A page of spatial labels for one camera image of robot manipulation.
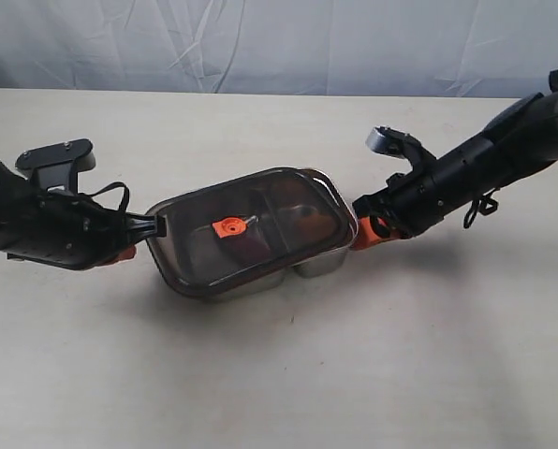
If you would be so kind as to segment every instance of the orange gripper part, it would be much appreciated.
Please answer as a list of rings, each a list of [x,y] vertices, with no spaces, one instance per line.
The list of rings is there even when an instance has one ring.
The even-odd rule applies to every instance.
[[[373,227],[371,226],[371,219],[369,217],[364,217],[359,221],[359,231],[354,244],[350,247],[351,250],[359,251],[359,250],[366,250],[372,246],[378,245],[379,243],[384,243],[386,241],[396,240],[400,238],[400,234],[398,231],[391,231],[389,237],[380,237],[373,231]]]
[[[221,239],[239,236],[248,228],[248,224],[238,217],[227,217],[220,222],[213,223],[214,232]]]

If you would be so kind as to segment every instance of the metal container compartment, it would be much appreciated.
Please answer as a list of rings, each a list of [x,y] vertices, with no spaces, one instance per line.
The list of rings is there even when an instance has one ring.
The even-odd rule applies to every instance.
[[[358,223],[329,178],[273,168],[163,201],[149,211],[167,236],[148,246],[167,284],[204,300],[279,285],[293,267],[313,277],[340,267]]]

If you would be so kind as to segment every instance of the white table surface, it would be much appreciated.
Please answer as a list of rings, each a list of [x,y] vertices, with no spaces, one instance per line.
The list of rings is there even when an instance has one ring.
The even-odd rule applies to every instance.
[[[276,166],[347,199],[437,155],[510,100],[0,90],[0,157],[95,144],[94,191],[130,209]],[[170,292],[145,247],[84,273],[0,254],[0,448],[558,448],[558,164],[418,239],[215,306]],[[107,199],[112,204],[112,195]]]

